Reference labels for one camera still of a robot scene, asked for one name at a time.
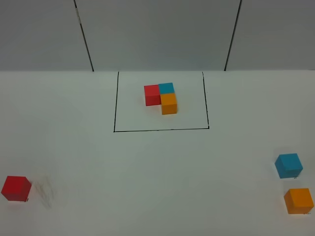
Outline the orange loose block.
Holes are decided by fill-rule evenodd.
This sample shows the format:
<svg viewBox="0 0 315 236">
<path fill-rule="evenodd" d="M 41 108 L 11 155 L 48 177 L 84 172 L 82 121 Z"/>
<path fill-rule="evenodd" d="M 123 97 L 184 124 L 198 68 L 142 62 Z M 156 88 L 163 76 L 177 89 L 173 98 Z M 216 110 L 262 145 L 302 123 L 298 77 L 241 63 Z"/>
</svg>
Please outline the orange loose block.
<svg viewBox="0 0 315 236">
<path fill-rule="evenodd" d="M 283 198 L 289 214 L 308 214 L 314 207 L 308 188 L 289 189 Z"/>
</svg>

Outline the orange template block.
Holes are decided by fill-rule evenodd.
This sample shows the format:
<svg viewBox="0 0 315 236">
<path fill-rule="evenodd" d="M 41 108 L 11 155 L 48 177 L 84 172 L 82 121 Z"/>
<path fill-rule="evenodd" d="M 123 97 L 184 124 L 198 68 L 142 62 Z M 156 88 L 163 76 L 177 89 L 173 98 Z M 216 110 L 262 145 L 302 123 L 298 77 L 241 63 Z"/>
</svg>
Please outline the orange template block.
<svg viewBox="0 0 315 236">
<path fill-rule="evenodd" d="M 166 93 L 160 95 L 161 99 L 161 112 L 163 115 L 176 114 L 177 107 L 177 99 L 175 93 Z"/>
</svg>

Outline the red template block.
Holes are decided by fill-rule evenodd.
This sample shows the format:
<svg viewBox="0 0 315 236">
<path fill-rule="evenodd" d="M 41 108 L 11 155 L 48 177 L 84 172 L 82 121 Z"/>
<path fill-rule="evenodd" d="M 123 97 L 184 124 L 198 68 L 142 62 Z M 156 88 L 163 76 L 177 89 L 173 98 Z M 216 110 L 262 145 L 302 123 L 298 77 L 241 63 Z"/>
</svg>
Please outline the red template block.
<svg viewBox="0 0 315 236">
<path fill-rule="evenodd" d="M 144 86 L 146 106 L 160 105 L 160 92 L 158 85 Z"/>
</svg>

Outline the blue template block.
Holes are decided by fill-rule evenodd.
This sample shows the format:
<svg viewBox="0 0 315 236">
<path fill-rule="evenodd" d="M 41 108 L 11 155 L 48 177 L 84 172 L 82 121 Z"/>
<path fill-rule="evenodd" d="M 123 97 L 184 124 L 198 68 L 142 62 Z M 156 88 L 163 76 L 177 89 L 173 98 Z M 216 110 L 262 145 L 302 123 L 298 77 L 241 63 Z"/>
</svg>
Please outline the blue template block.
<svg viewBox="0 0 315 236">
<path fill-rule="evenodd" d="M 175 93 L 173 83 L 158 84 L 160 94 Z"/>
</svg>

